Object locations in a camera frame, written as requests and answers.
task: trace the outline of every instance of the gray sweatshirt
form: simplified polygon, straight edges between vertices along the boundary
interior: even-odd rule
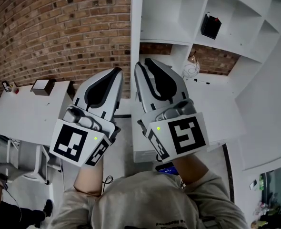
[[[243,213],[230,202],[220,177],[207,172],[180,189],[180,178],[141,172],[115,180],[102,196],[64,193],[50,229],[246,229]]]

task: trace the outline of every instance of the shoe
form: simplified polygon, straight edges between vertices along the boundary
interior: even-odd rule
[[[53,211],[53,202],[48,199],[46,200],[46,204],[44,206],[44,210],[43,210],[46,214],[46,217],[50,217],[51,216],[51,213]]]

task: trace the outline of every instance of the white table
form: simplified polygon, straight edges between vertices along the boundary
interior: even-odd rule
[[[49,146],[57,118],[63,118],[72,103],[67,89],[70,82],[56,82],[49,96],[19,87],[19,93],[3,91],[0,98],[0,135]]]

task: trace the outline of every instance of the sweatshirt sleeve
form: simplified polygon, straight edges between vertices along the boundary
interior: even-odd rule
[[[248,228],[242,211],[229,200],[221,177],[211,171],[187,185],[184,192],[196,203],[204,225],[207,222],[208,225],[220,224],[222,228]]]
[[[75,189],[64,192],[59,212],[48,229],[76,229],[79,225],[89,224],[97,199]]]

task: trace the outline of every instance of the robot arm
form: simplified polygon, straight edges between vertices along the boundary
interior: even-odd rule
[[[54,128],[50,152],[77,166],[95,166],[120,129],[113,115],[123,86],[121,68],[99,72],[82,83],[73,104]]]
[[[154,78],[150,79],[147,69]],[[145,114],[138,123],[163,162],[207,147],[202,113],[197,113],[184,80],[167,65],[147,58],[135,66],[137,95]]]

